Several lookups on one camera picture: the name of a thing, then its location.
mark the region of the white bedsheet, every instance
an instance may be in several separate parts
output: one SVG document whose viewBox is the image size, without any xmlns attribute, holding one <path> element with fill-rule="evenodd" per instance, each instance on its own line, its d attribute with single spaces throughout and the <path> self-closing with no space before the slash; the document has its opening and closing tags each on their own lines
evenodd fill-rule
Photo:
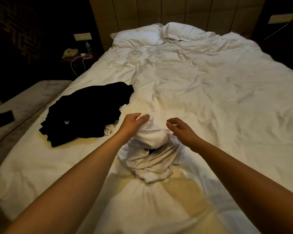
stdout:
<svg viewBox="0 0 293 234">
<path fill-rule="evenodd" d="M 293 192 L 293 71 L 253 41 L 207 32 L 201 41 L 110 49 L 62 95 L 118 81 L 133 84 L 135 92 L 116 130 L 128 113 L 150 111 L 163 128 L 166 119 L 179 117 L 203 139 Z M 109 138 L 79 138 L 52 148 L 38 131 L 46 115 L 0 167 L 0 207 L 10 219 Z M 116 159 L 78 233 L 185 229 L 257 232 L 204 160 L 188 148 L 169 179 L 149 185 Z"/>
</svg>

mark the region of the wall light switch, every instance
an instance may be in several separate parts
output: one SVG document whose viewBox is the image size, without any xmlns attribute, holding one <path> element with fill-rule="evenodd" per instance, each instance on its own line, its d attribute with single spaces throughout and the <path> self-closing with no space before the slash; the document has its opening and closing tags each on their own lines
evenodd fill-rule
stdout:
<svg viewBox="0 0 293 234">
<path fill-rule="evenodd" d="M 272 15 L 268 24 L 287 23 L 293 20 L 293 13 L 284 15 Z"/>
<path fill-rule="evenodd" d="M 76 41 L 81 41 L 81 40 L 91 40 L 91 34 L 90 33 L 84 33 L 84 34 L 74 34 L 74 37 Z"/>
</svg>

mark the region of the upholstered headboard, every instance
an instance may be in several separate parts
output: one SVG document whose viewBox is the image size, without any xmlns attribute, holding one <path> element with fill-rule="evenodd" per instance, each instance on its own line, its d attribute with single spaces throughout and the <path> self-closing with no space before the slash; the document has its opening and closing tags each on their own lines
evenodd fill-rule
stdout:
<svg viewBox="0 0 293 234">
<path fill-rule="evenodd" d="M 249 38 L 265 0 L 90 0 L 105 51 L 111 33 L 154 23 L 185 23 L 219 35 Z"/>
</svg>

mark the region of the pillow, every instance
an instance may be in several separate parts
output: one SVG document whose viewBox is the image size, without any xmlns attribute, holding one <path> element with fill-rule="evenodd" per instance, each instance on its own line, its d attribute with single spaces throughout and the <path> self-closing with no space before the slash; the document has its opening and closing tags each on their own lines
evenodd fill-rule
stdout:
<svg viewBox="0 0 293 234">
<path fill-rule="evenodd" d="M 155 46 L 162 44 L 160 31 L 162 24 L 153 24 L 140 27 L 133 30 L 124 30 L 110 35 L 113 41 L 113 46 L 120 48 L 133 48 L 137 46 Z"/>
<path fill-rule="evenodd" d="M 199 28 L 181 23 L 169 22 L 162 30 L 167 39 L 196 41 L 206 39 L 206 32 Z"/>
</svg>

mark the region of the water bottle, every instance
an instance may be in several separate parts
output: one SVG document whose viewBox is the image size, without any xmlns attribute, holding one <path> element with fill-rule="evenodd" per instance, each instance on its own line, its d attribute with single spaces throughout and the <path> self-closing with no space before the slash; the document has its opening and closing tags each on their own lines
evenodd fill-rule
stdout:
<svg viewBox="0 0 293 234">
<path fill-rule="evenodd" d="M 87 48 L 88 54 L 91 54 L 92 50 L 91 50 L 90 44 L 87 41 L 86 41 L 86 48 Z"/>
</svg>

